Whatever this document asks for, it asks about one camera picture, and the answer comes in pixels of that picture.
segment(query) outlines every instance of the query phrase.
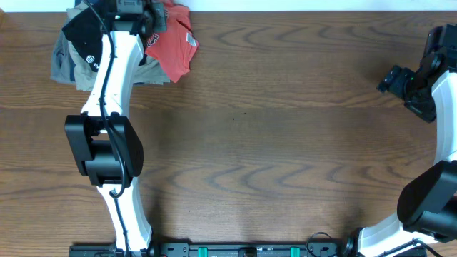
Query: black cloth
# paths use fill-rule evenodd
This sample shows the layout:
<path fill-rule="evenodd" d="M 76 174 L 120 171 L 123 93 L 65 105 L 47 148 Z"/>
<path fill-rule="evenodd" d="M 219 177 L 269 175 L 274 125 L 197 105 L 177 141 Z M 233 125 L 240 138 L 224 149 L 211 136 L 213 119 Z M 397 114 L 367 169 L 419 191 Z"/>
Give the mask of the black cloth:
<path fill-rule="evenodd" d="M 107 12 L 105 1 L 98 1 L 93 8 L 104 18 Z M 86 60 L 91 70 L 97 72 L 100 67 L 101 51 L 103 45 L 101 38 L 100 21 L 95 14 L 87 8 L 76 15 L 67 25 L 62 28 L 66 40 L 70 41 L 78 54 Z"/>

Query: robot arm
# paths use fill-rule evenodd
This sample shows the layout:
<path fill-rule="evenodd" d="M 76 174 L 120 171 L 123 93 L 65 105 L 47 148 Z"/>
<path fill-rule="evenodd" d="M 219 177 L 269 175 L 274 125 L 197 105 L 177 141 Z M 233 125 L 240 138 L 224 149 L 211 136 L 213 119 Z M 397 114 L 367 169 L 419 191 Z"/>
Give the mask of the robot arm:
<path fill-rule="evenodd" d="M 115 59 L 109 70 L 111 44 L 108 35 L 102 38 L 103 50 L 99 71 L 91 95 L 79 116 L 67 116 L 65 131 L 73 151 L 76 165 L 83 176 L 104 197 L 116 230 L 116 248 L 124 252 L 148 249 L 152 227 L 144 215 L 139 193 L 138 176 L 143 166 L 143 147 L 131 126 L 129 102 L 135 71 L 144 56 L 142 41 L 152 33 L 152 11 L 150 1 L 116 1 L 117 10 L 107 15 L 109 32 L 114 43 Z M 96 140 L 107 128 L 101 118 L 99 99 L 105 77 L 108 76 L 104 95 L 105 116 L 119 149 L 106 140 Z M 122 176 L 120 152 L 126 167 Z M 110 193 L 119 192 L 125 184 L 124 193 L 115 201 Z"/>
<path fill-rule="evenodd" d="M 405 100 L 405 107 L 425 121 L 436 117 L 437 149 L 434 166 L 402 191 L 397 212 L 356 234 L 353 243 L 364 256 L 395 256 L 413 248 L 413 239 L 430 244 L 457 238 L 457 165 L 452 163 L 457 159 L 455 35 L 456 26 L 432 30 L 420 69 L 413 73 L 394 66 L 378 87 Z"/>

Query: logo on shirt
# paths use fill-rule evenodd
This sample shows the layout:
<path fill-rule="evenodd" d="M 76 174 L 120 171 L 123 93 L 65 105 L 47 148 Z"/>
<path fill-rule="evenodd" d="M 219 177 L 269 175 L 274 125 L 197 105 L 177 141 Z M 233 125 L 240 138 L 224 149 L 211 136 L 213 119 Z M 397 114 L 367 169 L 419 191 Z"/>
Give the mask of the logo on shirt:
<path fill-rule="evenodd" d="M 197 45 L 197 43 L 195 42 L 195 38 L 192 37 L 188 32 L 187 32 L 186 40 L 187 40 L 187 43 L 189 43 L 191 46 Z"/>
<path fill-rule="evenodd" d="M 95 57 L 93 57 L 93 56 L 87 56 L 87 57 L 86 57 L 86 61 L 87 61 L 89 64 L 91 64 L 92 62 L 95 61 Z"/>
<path fill-rule="evenodd" d="M 156 34 L 156 33 L 152 33 L 152 36 L 148 39 L 148 41 L 146 42 L 148 46 L 152 46 L 154 45 L 157 40 L 159 40 L 159 35 Z"/>

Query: wood grain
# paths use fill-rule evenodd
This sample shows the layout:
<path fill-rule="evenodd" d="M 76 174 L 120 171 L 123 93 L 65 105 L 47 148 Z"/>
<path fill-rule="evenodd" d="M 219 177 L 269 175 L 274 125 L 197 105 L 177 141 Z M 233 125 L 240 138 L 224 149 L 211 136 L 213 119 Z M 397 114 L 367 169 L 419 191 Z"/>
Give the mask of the wood grain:
<path fill-rule="evenodd" d="M 451 12 L 192 13 L 200 48 L 177 84 L 137 86 L 141 196 L 155 237 L 305 241 L 396 210 L 431 166 L 436 125 L 376 91 L 418 66 Z M 112 242 L 105 203 L 63 130 L 88 94 L 49 79 L 65 14 L 7 14 L 0 30 L 0 256 Z M 437 245 L 457 256 L 457 245 Z"/>

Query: red t-shirt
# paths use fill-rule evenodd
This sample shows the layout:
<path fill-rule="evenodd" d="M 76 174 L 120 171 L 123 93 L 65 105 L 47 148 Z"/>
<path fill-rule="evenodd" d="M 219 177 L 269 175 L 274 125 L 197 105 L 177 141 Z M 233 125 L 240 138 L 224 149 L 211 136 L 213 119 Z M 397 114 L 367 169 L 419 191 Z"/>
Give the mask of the red t-shirt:
<path fill-rule="evenodd" d="M 189 8 L 165 3 L 168 17 L 166 32 L 154 33 L 148 40 L 145 53 L 159 61 L 165 74 L 177 82 L 190 71 L 189 62 L 199 42 L 192 36 Z"/>

